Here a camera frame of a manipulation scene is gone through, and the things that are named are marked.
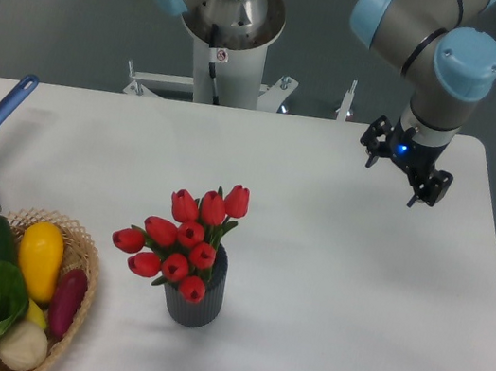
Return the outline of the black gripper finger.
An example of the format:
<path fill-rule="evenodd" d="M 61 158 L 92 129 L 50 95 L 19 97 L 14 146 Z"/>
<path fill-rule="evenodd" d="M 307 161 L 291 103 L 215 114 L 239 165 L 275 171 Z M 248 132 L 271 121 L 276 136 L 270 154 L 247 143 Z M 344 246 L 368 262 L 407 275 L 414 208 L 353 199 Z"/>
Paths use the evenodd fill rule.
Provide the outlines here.
<path fill-rule="evenodd" d="M 366 148 L 368 156 L 365 161 L 366 168 L 374 166 L 380 158 L 387 157 L 391 130 L 392 125 L 384 115 L 372 122 L 363 133 L 360 142 Z"/>
<path fill-rule="evenodd" d="M 425 203 L 429 207 L 435 206 L 446 195 L 452 184 L 452 179 L 453 176 L 448 171 L 435 169 L 428 176 L 422 176 L 412 171 L 409 184 L 412 186 L 414 194 L 407 206 L 412 207 L 415 203 Z"/>

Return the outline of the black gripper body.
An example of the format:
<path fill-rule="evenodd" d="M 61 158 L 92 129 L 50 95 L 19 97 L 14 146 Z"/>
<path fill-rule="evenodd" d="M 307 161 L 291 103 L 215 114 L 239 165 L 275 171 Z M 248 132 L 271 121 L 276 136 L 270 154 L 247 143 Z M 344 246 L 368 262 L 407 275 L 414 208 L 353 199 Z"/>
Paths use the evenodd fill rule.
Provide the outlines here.
<path fill-rule="evenodd" d="M 419 133 L 413 128 L 403 129 L 400 122 L 388 128 L 379 144 L 381 157 L 389 158 L 416 183 L 426 183 L 435 171 L 435 161 L 448 145 L 429 146 L 415 141 Z"/>

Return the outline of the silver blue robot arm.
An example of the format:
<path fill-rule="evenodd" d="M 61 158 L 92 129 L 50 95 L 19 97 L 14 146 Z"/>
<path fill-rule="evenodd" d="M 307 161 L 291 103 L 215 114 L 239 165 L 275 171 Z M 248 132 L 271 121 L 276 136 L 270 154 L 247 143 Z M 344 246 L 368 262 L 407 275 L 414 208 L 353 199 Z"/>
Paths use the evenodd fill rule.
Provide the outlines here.
<path fill-rule="evenodd" d="M 154 0 L 193 38 L 198 103 L 257 109 L 267 48 L 285 23 L 282 0 Z M 361 138 L 369 162 L 388 158 L 413 201 L 434 205 L 452 176 L 435 161 L 496 80 L 496 42 L 468 27 L 492 0 L 358 0 L 349 26 L 413 84 L 396 123 L 380 117 Z"/>

